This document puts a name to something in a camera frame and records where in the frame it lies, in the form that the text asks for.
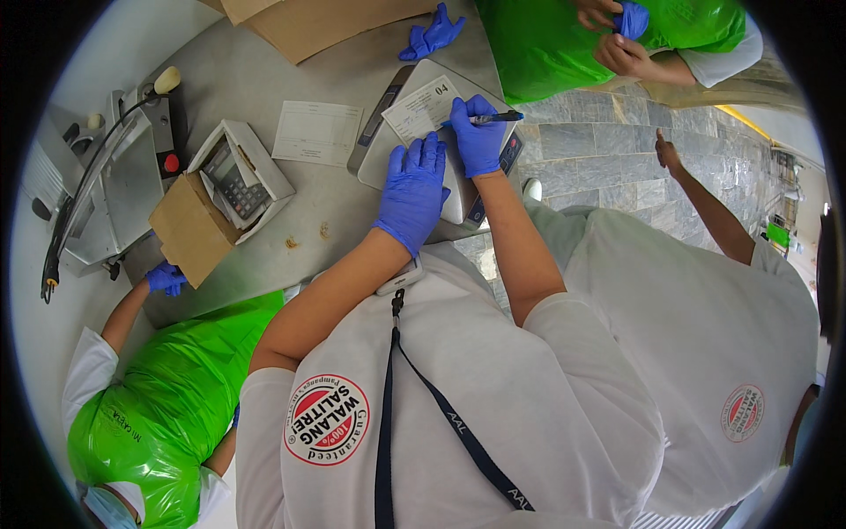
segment stainless steel table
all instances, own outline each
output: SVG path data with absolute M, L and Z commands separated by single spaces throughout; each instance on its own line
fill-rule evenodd
M 485 31 L 472 0 L 447 1 L 450 16 L 467 18 L 459 37 L 430 58 L 502 95 Z M 190 136 L 196 152 L 223 118 L 250 124 L 272 151 L 285 100 L 330 102 L 365 109 L 361 127 L 392 77 L 404 63 L 397 53 L 408 46 L 412 25 L 428 25 L 430 15 L 400 20 L 354 36 L 306 59 L 289 63 L 259 36 L 227 19 L 203 31 L 178 50 L 169 65 L 182 74 Z M 152 324 L 163 327 L 236 301 L 283 289 L 330 267 L 366 235 L 379 206 L 380 192 L 361 184 L 346 168 L 277 160 L 294 199 L 259 233 L 238 245 L 198 290 L 178 298 L 151 295 L 144 305 Z M 321 236 L 321 230 L 328 237 Z M 441 221 L 429 242 L 469 236 Z M 296 246 L 289 248 L 291 239 Z M 161 243 L 150 237 L 124 262 L 135 284 L 162 259 Z

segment worker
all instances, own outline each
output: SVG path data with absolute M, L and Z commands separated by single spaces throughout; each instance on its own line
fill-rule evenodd
M 568 289 L 617 340 L 650 390 L 667 447 L 647 510 L 704 515 L 791 465 L 813 424 L 817 314 L 770 243 L 684 168 L 658 130 L 658 162 L 724 255 L 688 246 L 624 212 L 554 212 L 525 200 Z
M 610 527 L 640 513 L 663 433 L 643 383 L 567 293 L 499 168 L 482 96 L 450 115 L 514 322 L 450 243 L 446 145 L 396 147 L 377 220 L 271 320 L 241 389 L 238 527 Z M 373 293 L 413 257 L 424 273 Z
M 115 307 L 102 333 L 82 332 L 62 396 L 83 511 L 107 529 L 184 529 L 230 495 L 238 391 L 252 348 L 282 294 L 271 293 L 155 334 L 113 383 L 141 305 L 186 281 L 163 262 Z
M 614 75 L 710 88 L 763 53 L 761 32 L 735 0 L 477 5 L 512 104 L 601 85 Z

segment blue pen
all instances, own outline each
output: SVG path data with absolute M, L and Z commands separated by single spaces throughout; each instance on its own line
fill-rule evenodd
M 492 116 L 470 116 L 470 123 L 473 125 L 481 125 L 485 123 L 490 123 L 491 121 L 520 121 L 523 118 L 522 112 L 517 112 L 516 110 L 509 110 L 508 112 L 501 113 L 501 114 L 493 114 Z M 452 121 L 444 121 L 441 123 L 442 127 L 448 127 L 452 125 Z

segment white card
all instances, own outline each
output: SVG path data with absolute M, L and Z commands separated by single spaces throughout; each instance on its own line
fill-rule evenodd
M 453 99 L 460 97 L 446 75 L 441 75 L 395 102 L 382 117 L 399 139 L 409 146 L 414 138 L 424 138 L 430 130 L 438 130 L 449 119 Z
M 283 102 L 271 157 L 347 167 L 363 112 L 347 105 Z

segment walang salitre logo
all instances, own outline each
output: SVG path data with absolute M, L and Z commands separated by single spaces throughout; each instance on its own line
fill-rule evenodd
M 318 375 L 291 397 L 285 446 L 306 463 L 337 465 L 355 452 L 369 424 L 370 405 L 361 388 L 338 375 Z
M 722 432 L 732 443 L 745 441 L 755 433 L 764 417 L 764 394 L 757 386 L 743 384 L 722 407 Z

